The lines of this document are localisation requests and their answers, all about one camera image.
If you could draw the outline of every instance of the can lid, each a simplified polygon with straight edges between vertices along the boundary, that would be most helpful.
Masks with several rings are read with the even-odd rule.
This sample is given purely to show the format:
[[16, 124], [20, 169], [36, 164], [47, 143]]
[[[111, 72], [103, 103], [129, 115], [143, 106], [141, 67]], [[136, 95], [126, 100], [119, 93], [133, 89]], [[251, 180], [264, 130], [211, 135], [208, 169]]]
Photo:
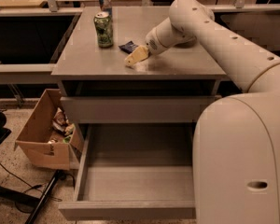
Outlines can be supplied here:
[[97, 13], [95, 15], [95, 18], [98, 18], [98, 19], [105, 19], [109, 16], [109, 13], [106, 12], [106, 11], [100, 11], [99, 13]]

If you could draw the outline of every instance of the cardboard box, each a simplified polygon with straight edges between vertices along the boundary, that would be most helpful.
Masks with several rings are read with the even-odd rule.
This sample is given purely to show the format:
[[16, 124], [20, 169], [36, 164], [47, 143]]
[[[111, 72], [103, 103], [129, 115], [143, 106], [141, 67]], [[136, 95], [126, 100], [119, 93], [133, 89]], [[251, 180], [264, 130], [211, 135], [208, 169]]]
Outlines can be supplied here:
[[69, 144], [48, 143], [57, 134], [51, 124], [57, 108], [63, 109], [60, 100], [58, 89], [45, 90], [16, 140], [16, 145], [21, 147], [31, 164], [37, 167], [69, 170], [76, 168], [75, 163], [78, 165], [78, 154], [83, 146], [76, 131]]

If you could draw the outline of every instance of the open drawer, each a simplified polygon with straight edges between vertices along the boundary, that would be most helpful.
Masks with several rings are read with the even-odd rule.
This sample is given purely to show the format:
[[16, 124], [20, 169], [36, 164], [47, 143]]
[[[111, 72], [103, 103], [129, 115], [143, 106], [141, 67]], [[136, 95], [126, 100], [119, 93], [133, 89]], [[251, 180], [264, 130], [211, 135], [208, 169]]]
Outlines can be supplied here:
[[68, 220], [194, 218], [190, 124], [90, 125]]

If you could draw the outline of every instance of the white robotic arm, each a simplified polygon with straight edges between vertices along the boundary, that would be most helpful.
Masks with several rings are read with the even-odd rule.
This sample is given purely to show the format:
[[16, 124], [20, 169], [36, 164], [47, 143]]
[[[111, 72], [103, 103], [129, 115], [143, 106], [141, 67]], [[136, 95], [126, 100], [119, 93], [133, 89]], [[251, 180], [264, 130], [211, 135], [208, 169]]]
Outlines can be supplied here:
[[215, 23], [196, 0], [175, 0], [146, 43], [157, 55], [192, 37], [244, 92], [214, 102], [197, 123], [198, 223], [280, 224], [280, 57]]

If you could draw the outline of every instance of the green can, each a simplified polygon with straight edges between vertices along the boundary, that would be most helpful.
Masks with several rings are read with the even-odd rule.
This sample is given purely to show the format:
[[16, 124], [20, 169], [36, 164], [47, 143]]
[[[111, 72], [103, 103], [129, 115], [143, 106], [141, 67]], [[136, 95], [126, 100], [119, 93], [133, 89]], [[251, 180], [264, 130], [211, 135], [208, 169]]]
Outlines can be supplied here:
[[99, 12], [95, 15], [93, 21], [99, 47], [108, 48], [113, 46], [113, 26], [109, 13], [105, 11]]

